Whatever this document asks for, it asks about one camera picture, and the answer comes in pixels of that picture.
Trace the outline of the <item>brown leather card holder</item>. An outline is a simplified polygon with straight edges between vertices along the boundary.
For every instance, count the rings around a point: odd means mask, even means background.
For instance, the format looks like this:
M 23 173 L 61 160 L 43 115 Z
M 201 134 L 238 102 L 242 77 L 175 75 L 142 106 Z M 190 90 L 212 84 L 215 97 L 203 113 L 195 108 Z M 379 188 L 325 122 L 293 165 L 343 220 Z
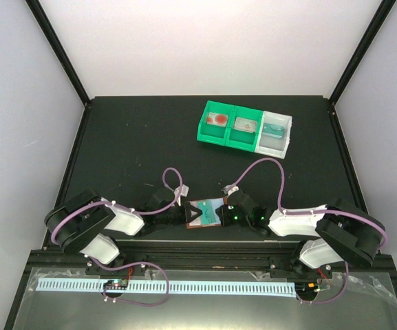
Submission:
M 217 209 L 226 205 L 225 198 L 201 199 L 184 203 L 186 227 L 188 229 L 216 227 L 222 225 Z

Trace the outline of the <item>teal VIP card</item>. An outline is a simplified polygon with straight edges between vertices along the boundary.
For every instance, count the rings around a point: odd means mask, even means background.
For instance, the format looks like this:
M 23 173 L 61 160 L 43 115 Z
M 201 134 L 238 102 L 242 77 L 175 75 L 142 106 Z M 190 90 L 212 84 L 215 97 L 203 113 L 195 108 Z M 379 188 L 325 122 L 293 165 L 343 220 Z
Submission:
M 207 199 L 197 202 L 197 207 L 201 209 L 202 226 L 216 226 L 220 224 L 216 210 L 223 204 L 222 199 Z

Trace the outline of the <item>pink white numbered card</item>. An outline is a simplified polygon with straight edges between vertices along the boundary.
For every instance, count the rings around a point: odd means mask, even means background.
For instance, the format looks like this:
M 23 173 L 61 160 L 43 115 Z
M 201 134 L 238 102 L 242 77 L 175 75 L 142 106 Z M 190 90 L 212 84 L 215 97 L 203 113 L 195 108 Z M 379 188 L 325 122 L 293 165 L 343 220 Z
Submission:
M 238 131 L 255 133 L 257 130 L 257 121 L 248 118 L 236 117 L 233 128 Z

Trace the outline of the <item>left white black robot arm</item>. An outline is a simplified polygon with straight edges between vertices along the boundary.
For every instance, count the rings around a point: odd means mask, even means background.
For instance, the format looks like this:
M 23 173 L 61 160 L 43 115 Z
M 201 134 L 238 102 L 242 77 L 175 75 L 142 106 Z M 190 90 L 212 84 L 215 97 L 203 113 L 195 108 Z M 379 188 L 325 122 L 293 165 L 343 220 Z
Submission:
M 203 215 L 197 203 L 174 201 L 175 192 L 159 188 L 141 208 L 118 206 L 88 189 L 50 211 L 44 219 L 52 242 L 66 254 L 85 254 L 110 274 L 124 270 L 126 258 L 105 231 L 136 237 L 167 226 L 189 224 Z

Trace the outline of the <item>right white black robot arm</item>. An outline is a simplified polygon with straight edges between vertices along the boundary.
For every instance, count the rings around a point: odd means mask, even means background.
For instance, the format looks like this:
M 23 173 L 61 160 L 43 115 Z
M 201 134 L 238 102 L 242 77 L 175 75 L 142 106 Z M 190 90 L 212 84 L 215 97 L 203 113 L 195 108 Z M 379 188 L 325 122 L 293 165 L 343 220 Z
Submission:
M 316 270 L 338 262 L 370 267 L 387 241 L 382 223 L 339 198 L 313 208 L 272 210 L 238 190 L 216 214 L 223 226 L 239 224 L 263 238 L 299 237 L 291 256 L 270 262 L 275 270 L 293 278 L 312 278 Z

